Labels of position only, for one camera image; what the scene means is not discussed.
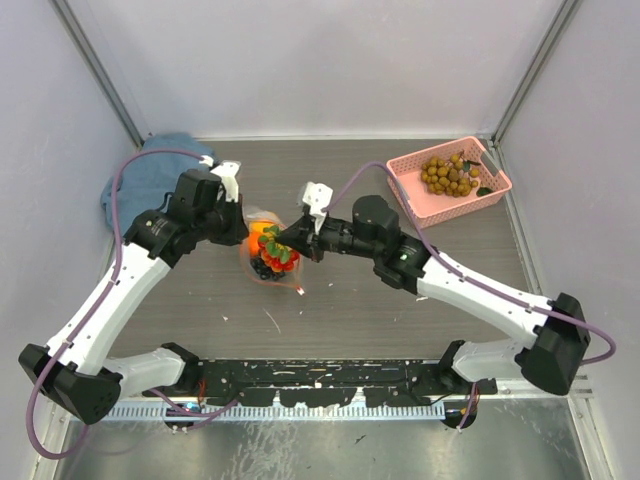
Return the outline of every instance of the table surface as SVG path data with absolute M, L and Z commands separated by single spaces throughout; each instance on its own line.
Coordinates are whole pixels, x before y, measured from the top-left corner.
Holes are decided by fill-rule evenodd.
M 338 191 L 365 162 L 427 148 L 426 140 L 212 142 L 219 158 L 240 160 L 245 205 L 300 216 L 307 181 Z M 382 171 L 367 172 L 332 214 L 350 219 L 353 202 L 379 194 L 408 220 Z M 503 201 L 425 230 L 463 265 L 518 289 L 526 281 Z M 416 301 L 373 274 L 370 260 L 328 254 L 304 263 L 306 290 L 260 285 L 244 272 L 238 247 L 200 244 L 145 298 L 111 354 L 144 353 L 176 342 L 203 358 L 438 358 L 452 340 L 496 340 L 494 327 L 437 300 Z

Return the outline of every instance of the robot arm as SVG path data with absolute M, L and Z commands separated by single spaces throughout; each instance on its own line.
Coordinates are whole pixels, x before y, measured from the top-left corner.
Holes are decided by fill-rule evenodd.
M 374 273 L 387 285 L 414 295 L 452 304 L 506 333 L 510 339 L 483 344 L 452 342 L 440 361 L 442 382 L 461 393 L 469 382 L 486 378 L 526 378 L 550 393 L 568 393 L 589 345 L 589 333 L 532 311 L 553 310 L 584 320 L 579 302 L 566 294 L 555 300 L 521 292 L 473 272 L 446 254 L 464 277 L 482 281 L 500 292 L 519 298 L 530 308 L 518 308 L 448 271 L 422 242 L 403 233 L 398 214 L 377 195 L 359 198 L 353 205 L 352 221 L 323 213 L 331 189 L 308 183 L 301 200 L 303 216 L 277 241 L 319 262 L 324 252 L 370 258 Z
M 142 299 L 182 255 L 203 240 L 230 246 L 246 238 L 238 170 L 235 162 L 224 162 L 211 172 L 188 170 L 180 176 L 166 213 L 148 210 L 136 217 L 124 236 L 118 281 L 47 376 L 44 395 L 93 424 L 120 398 L 160 385 L 182 386 L 185 391 L 193 387 L 200 377 L 198 358 L 175 344 L 129 358 L 106 357 Z M 32 381 L 112 281 L 111 273 L 44 347 L 30 344 L 22 351 L 19 362 Z

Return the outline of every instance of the blue towel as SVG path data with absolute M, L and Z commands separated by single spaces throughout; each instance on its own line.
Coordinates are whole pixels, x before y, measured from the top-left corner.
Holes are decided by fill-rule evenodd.
M 198 143 L 186 133 L 170 133 L 150 137 L 144 142 L 142 150 L 156 148 L 180 148 L 199 155 L 209 155 L 215 160 L 213 150 Z M 206 165 L 199 164 L 195 158 L 175 153 L 154 153 L 130 163 L 122 174 L 118 189 L 118 215 L 122 234 L 126 233 L 139 214 L 160 207 L 164 194 L 173 192 L 178 177 L 190 168 L 208 170 Z M 107 223 L 113 230 L 113 218 L 111 217 L 112 183 L 113 177 L 105 185 L 100 196 L 100 203 L 105 209 Z

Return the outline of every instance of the plastic bag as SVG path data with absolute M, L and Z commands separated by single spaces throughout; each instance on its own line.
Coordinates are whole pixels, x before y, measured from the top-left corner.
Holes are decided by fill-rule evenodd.
M 244 221 L 249 237 L 240 245 L 240 263 L 249 278 L 263 285 L 293 288 L 304 295 L 302 257 L 275 241 L 279 231 L 286 228 L 278 216 L 245 207 Z

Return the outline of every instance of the white wall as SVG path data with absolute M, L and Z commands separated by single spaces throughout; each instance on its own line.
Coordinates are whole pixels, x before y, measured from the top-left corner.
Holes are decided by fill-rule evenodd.
M 560 0 L 72 0 L 141 131 L 493 132 Z
M 35 455 L 18 354 L 97 283 L 108 241 L 99 193 L 133 146 L 48 2 L 3 0 L 0 65 L 0 476 L 21 479 Z
M 588 372 L 629 479 L 640 471 L 639 17 L 634 0 L 584 2 L 503 141 L 544 288 L 577 296 L 618 341 Z

